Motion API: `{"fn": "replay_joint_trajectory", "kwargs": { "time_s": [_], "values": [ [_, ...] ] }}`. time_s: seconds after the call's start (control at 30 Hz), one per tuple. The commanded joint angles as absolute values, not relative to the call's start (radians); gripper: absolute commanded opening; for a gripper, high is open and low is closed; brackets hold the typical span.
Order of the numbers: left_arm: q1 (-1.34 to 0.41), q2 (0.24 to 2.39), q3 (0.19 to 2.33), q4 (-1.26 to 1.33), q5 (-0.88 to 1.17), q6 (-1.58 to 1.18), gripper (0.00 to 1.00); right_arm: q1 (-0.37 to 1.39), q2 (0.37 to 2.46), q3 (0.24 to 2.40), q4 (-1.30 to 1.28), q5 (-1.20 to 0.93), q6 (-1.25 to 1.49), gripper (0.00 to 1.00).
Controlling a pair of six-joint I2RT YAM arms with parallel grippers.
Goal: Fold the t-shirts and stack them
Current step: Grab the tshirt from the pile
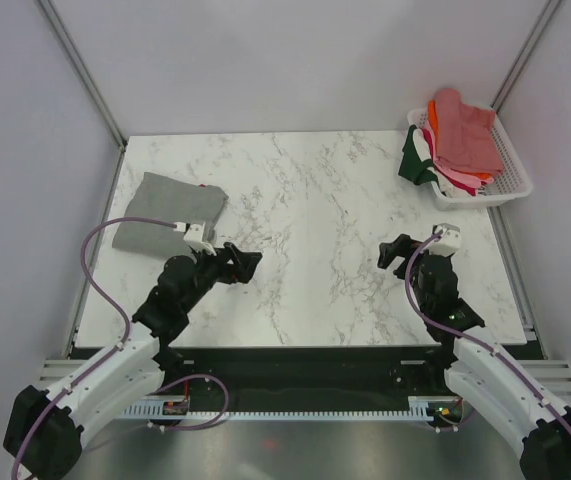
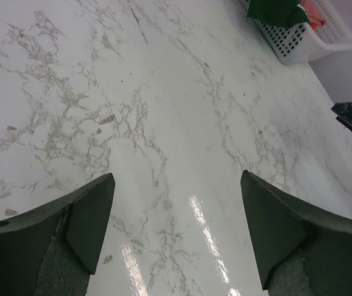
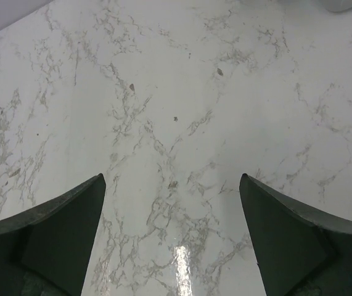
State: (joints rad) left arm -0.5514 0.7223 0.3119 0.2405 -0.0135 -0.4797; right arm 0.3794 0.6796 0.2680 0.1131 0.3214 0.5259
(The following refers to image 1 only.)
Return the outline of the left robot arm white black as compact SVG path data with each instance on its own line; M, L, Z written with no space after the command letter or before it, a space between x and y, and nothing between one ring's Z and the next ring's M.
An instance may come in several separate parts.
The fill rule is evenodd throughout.
M218 283L248 283L261 259L231 242L170 258L121 339L49 387L28 386L17 395L3 441L14 458L11 476L25 468L38 479L63 478L130 405L180 389L185 371L171 344L187 328L189 312Z

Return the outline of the salmon pink t shirt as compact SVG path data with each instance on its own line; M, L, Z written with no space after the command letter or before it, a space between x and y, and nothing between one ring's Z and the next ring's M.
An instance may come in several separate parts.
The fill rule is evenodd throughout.
M438 123L436 151L445 165L469 174L500 175L504 166L491 135L495 112L465 104L453 88L439 90L434 103Z

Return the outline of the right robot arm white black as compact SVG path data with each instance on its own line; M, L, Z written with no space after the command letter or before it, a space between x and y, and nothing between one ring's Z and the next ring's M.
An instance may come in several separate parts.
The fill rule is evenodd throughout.
M527 479L571 479L571 406L528 373L460 296L452 258L462 243L451 225L420 242L406 234L379 246L377 265L403 281L408 302L439 343L423 368L432 392L466 401L510 445Z

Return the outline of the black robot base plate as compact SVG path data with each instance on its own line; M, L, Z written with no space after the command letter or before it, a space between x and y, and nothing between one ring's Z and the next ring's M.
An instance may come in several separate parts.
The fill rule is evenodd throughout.
M402 410L412 396L452 396L452 357L438 346L186 348L161 382L187 377L193 412Z

